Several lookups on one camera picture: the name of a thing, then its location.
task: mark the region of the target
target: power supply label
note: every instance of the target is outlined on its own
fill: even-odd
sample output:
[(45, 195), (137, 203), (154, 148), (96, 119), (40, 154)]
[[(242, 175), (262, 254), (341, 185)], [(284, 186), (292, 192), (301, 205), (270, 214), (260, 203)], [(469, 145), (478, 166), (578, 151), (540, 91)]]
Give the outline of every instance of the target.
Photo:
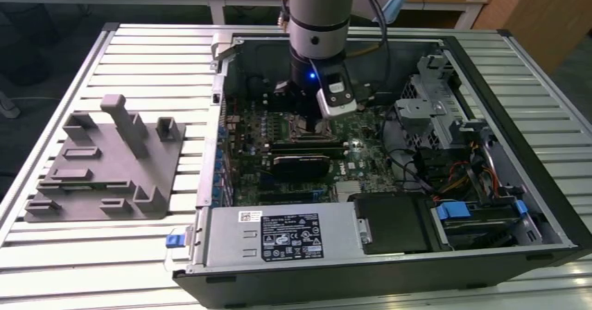
[(265, 261), (322, 258), (317, 214), (261, 217), (261, 258)]

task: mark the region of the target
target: blue latch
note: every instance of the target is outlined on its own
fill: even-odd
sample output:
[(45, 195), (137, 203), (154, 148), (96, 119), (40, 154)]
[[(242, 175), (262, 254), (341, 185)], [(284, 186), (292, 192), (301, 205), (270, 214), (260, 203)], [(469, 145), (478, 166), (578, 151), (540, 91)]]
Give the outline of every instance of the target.
[(440, 220), (445, 220), (448, 218), (469, 218), (470, 212), (466, 207), (466, 203), (461, 201), (449, 201), (446, 203), (441, 203), (438, 207), (436, 207), (436, 213), (440, 217)]
[(514, 204), (516, 204), (516, 209), (517, 209), (517, 212), (520, 213), (520, 215), (528, 214), (528, 207), (526, 207), (526, 204), (524, 204), (524, 201), (516, 200)]
[(225, 135), (226, 135), (225, 127), (224, 126), (218, 126), (218, 137), (224, 139)]
[(185, 247), (185, 235), (166, 235), (166, 249)]
[(221, 194), (222, 194), (222, 192), (220, 191), (220, 188), (214, 187), (212, 189), (212, 197), (213, 197), (213, 199), (218, 199)]

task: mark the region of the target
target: motherboard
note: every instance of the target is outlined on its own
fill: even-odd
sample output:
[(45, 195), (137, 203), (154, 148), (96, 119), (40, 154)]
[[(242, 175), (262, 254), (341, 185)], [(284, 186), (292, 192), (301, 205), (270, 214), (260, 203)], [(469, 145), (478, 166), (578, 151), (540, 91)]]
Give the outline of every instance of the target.
[(229, 103), (234, 206), (329, 203), (352, 193), (396, 191), (382, 150), (378, 107), (313, 129), (289, 112), (269, 112), (256, 102)]

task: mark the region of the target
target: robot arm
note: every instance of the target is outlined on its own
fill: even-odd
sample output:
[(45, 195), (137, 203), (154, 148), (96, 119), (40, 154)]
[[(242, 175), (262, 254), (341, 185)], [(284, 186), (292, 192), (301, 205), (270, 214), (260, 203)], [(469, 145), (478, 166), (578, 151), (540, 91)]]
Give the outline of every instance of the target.
[[(289, 0), (289, 86), (296, 96), (308, 99), (310, 118), (337, 117), (353, 112), (356, 100), (344, 67), (349, 15), (370, 8), (368, 0)], [(388, 0), (384, 10), (398, 13), (404, 0)]]

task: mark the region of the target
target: slotted metal platform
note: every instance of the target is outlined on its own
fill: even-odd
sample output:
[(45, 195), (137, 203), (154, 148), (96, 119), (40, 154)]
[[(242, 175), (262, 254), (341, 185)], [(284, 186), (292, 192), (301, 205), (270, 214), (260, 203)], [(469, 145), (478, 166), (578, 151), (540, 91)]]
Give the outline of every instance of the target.
[[(353, 28), (378, 35), (372, 28)], [(0, 204), (0, 307), (5, 309), (198, 309), (170, 270), (185, 249), (166, 251), (164, 236), (193, 222), (213, 86), (212, 44), (232, 33), (274, 34), (265, 26), (122, 24), (104, 31)], [(496, 31), (398, 29), (397, 35), (454, 35), (588, 227), (592, 227), (592, 127), (514, 42)], [(186, 123), (169, 214), (157, 221), (22, 221), (25, 201), (48, 171), (73, 111), (96, 123), (105, 94), (124, 94), (144, 122)], [(481, 114), (468, 91), (468, 103)], [(273, 309), (589, 309), (592, 257), (534, 270), (496, 287), (278, 305)]]

